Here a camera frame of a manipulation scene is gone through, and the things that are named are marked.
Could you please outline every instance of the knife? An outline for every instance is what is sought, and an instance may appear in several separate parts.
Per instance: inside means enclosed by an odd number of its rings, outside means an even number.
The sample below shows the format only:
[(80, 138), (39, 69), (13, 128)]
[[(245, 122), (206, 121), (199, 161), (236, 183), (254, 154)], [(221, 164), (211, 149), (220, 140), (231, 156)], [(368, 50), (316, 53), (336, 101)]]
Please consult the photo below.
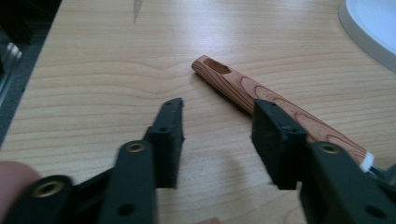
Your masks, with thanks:
[(375, 157), (372, 153), (255, 80), (205, 55), (195, 60), (191, 67), (207, 83), (241, 106), (249, 114), (253, 114), (255, 99), (275, 103), (307, 131), (308, 142), (327, 141), (334, 143), (343, 147), (363, 172), (382, 173), (379, 168), (374, 167)]

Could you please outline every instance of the white plate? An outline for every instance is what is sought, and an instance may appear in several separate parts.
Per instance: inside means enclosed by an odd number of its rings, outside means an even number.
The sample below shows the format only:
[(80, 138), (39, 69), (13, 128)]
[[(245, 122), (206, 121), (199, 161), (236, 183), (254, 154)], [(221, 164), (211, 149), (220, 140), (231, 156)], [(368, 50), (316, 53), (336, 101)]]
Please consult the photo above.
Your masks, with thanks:
[(339, 17), (362, 49), (396, 72), (396, 0), (346, 0)]

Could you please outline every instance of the brass insert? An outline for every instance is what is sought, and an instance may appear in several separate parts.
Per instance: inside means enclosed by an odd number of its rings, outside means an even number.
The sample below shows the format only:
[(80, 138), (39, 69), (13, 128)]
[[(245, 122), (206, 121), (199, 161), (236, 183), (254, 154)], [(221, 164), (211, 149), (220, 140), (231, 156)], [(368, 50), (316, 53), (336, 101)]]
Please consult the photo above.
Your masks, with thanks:
[(62, 190), (64, 182), (62, 181), (50, 181), (38, 186), (33, 195), (37, 198), (45, 198), (54, 195)]
[(129, 152), (139, 152), (139, 151), (142, 151), (145, 148), (146, 148), (146, 146), (144, 144), (137, 143), (137, 144), (129, 145), (126, 149)]
[(338, 147), (334, 147), (331, 145), (320, 145), (319, 147), (322, 151), (324, 151), (326, 153), (330, 153), (330, 154), (340, 153), (340, 148), (338, 148)]

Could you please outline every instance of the wooden table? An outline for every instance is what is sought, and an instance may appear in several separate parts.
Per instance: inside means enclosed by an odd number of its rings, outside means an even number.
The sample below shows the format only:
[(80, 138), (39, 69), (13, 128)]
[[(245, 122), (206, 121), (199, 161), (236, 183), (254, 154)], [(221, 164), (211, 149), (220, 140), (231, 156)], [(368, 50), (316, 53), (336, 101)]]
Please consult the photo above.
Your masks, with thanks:
[(251, 119), (191, 69), (206, 54), (396, 162), (396, 75), (338, 20), (341, 0), (64, 0), (0, 160), (81, 182), (141, 139), (161, 103), (184, 99), (178, 189), (159, 189), (161, 223), (304, 223), (250, 141)]

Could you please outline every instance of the wooden handle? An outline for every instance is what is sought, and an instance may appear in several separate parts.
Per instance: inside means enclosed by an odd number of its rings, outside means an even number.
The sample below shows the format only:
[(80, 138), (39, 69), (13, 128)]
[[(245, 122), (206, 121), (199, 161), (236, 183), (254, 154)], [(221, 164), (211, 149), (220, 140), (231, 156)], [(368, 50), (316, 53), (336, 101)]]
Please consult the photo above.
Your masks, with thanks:
[(308, 132), (308, 141), (327, 141), (343, 147), (349, 155), (367, 171), (374, 157), (334, 128), (315, 118), (299, 106), (281, 95), (269, 90), (253, 79), (246, 77), (231, 67), (202, 56), (192, 64), (192, 69), (211, 86), (253, 114), (255, 99), (263, 99), (279, 105)]

